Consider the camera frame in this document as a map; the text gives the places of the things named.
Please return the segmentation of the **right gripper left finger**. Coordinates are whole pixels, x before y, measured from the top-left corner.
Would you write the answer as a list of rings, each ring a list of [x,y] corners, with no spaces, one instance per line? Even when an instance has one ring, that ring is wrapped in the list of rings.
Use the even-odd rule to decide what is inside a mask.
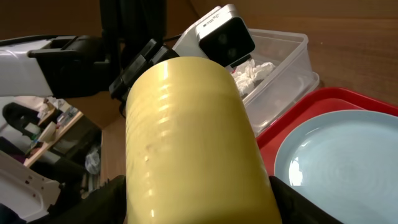
[[[34,220],[35,224],[123,224],[126,218],[126,177],[119,175],[82,199],[68,188],[62,191],[48,214]]]

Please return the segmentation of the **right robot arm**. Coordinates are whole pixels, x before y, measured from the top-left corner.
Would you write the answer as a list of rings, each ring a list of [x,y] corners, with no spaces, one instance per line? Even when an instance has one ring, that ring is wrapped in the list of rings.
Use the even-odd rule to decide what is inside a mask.
[[[2,223],[335,223],[257,154],[131,159],[126,175],[81,198],[1,154]]]

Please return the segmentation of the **yellow plastic cup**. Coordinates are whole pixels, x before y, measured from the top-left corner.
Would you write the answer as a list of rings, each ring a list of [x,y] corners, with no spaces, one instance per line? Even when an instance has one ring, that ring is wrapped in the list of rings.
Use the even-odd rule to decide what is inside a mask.
[[[129,223],[280,223],[231,74],[199,57],[154,65],[126,105]]]

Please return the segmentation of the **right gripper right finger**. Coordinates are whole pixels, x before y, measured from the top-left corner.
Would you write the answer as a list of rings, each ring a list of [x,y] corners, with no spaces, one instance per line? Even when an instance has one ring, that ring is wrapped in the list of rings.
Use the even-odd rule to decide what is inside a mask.
[[[269,176],[283,224],[342,224],[275,176]]]

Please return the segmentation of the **red serving tray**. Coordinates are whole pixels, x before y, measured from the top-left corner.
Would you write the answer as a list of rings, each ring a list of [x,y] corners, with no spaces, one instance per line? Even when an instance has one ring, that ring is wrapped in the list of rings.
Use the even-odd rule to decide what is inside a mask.
[[[344,88],[315,90],[276,119],[258,137],[266,171],[274,174],[274,162],[283,140],[297,126],[318,115],[340,110],[370,110],[397,116],[397,106]]]

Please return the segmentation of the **light blue plate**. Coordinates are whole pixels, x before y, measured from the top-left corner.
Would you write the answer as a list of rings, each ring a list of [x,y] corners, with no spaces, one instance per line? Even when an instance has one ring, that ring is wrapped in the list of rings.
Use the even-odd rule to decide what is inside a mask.
[[[342,223],[397,223],[397,117],[325,113],[280,145],[274,175]]]

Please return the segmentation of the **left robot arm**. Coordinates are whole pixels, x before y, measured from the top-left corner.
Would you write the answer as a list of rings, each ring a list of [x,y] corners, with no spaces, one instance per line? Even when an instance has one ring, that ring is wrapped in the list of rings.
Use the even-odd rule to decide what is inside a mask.
[[[84,114],[123,113],[137,79],[176,57],[164,43],[165,1],[101,1],[101,35],[1,41],[1,95],[52,96]]]

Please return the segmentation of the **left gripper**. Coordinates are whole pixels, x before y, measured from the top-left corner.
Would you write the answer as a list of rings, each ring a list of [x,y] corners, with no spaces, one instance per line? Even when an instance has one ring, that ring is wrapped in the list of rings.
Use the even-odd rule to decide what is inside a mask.
[[[109,92],[111,98],[121,102],[119,113],[123,118],[126,117],[124,109],[126,107],[128,93],[137,79],[154,65],[175,57],[179,57],[176,51],[162,42],[151,39],[131,60],[122,74],[110,84]]]

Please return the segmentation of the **white tissue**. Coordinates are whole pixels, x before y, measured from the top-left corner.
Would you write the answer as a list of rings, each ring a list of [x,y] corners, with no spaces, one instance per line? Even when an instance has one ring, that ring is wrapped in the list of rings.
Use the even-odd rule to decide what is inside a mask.
[[[231,73],[241,98],[245,98],[275,69],[272,62],[256,64],[254,59],[238,65]]]

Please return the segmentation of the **clear plastic waste bin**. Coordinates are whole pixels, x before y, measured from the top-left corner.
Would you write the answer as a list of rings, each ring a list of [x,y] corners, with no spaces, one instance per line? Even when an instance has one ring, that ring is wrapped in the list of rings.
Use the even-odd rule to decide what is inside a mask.
[[[312,69],[305,34],[250,29],[256,48],[249,54],[256,64],[272,62],[273,72],[242,98],[256,136],[282,116],[320,82]]]

